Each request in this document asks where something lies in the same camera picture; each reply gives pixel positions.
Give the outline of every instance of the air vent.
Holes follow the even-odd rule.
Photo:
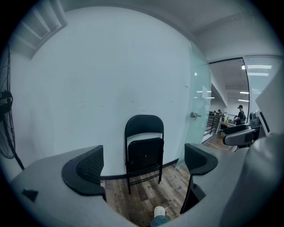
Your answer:
[[[39,1],[19,22],[9,41],[11,49],[29,58],[67,25],[59,0]]]

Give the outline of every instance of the foot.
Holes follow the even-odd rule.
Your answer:
[[[154,210],[154,218],[157,217],[157,216],[165,216],[166,215],[166,211],[164,209],[164,207],[161,207],[161,206],[157,206],[155,207],[155,210]]]

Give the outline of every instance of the office chair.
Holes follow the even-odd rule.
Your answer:
[[[140,133],[161,133],[162,138],[151,138],[131,142],[127,146],[127,138]],[[125,126],[125,165],[128,192],[130,186],[159,176],[158,183],[162,179],[164,125],[162,120],[154,115],[133,116]],[[130,177],[139,176],[147,172],[159,169],[159,173],[153,176],[130,182]]]

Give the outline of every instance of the fluorescent light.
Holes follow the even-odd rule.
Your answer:
[[[248,73],[249,76],[268,76],[269,73]]]
[[[248,65],[249,69],[271,69],[272,66],[265,66],[265,65]]]

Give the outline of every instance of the door handle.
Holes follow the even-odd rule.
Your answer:
[[[197,113],[194,113],[194,112],[191,112],[190,116],[194,118],[201,117],[201,115],[198,115]]]

